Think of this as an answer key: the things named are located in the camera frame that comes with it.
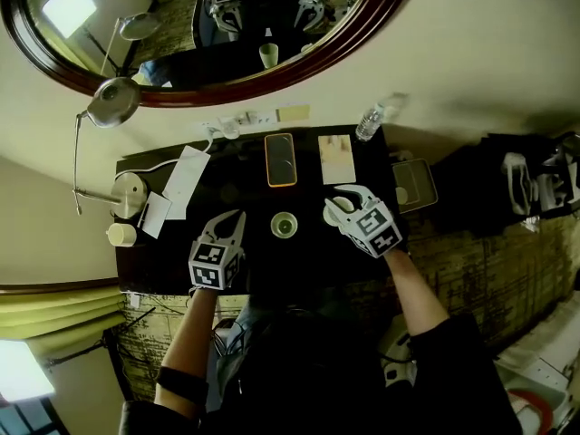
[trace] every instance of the oval mirror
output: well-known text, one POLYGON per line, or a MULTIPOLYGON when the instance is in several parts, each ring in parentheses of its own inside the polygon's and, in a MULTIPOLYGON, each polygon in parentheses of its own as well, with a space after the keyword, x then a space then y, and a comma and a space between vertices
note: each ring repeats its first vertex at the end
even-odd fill
POLYGON ((131 77, 141 104, 237 102, 338 63, 402 0, 1 0, 8 33, 57 82, 92 95, 131 77))

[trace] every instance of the window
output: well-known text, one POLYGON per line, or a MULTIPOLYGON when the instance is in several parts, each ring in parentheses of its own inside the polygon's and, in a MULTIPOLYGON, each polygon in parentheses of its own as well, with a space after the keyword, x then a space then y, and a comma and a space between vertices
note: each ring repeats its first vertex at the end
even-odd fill
POLYGON ((46 399, 0 407, 1 435, 69 435, 46 399))

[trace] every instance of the plastic water bottle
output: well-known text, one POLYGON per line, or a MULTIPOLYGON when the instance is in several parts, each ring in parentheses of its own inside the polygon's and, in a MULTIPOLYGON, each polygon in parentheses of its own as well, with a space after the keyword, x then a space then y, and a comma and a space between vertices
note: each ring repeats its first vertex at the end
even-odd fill
POLYGON ((379 101, 374 108, 368 110, 356 128, 356 138, 369 141, 384 123, 393 123, 401 114, 401 109, 407 95, 394 93, 389 98, 379 101))

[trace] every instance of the bright light panel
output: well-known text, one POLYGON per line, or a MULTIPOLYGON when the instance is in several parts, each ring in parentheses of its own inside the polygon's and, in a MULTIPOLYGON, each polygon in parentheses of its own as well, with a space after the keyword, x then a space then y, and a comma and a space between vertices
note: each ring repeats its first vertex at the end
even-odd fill
POLYGON ((0 340, 0 395, 8 402, 54 393, 26 342, 0 340))
POLYGON ((63 37, 69 38, 96 9, 92 0, 49 0, 43 12, 63 37))

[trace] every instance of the orange phone case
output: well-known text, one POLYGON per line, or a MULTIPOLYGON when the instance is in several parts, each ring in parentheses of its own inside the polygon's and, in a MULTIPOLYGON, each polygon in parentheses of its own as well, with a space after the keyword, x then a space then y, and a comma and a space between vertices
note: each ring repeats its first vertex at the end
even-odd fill
POLYGON ((278 187, 292 187, 293 185, 296 185, 296 182, 298 181, 298 175, 296 174, 296 155, 294 153, 294 139, 292 137, 292 134, 271 134, 271 135, 266 135, 264 137, 264 147, 266 148, 266 174, 268 176, 268 185, 270 187, 272 187, 273 189, 278 188, 278 187), (286 136, 290 138, 290 145, 292 145, 292 162, 294 164, 294 182, 290 182, 287 184, 277 184, 277 185, 273 185, 272 183, 270 183, 270 168, 268 166, 268 137, 279 137, 279 136, 286 136))

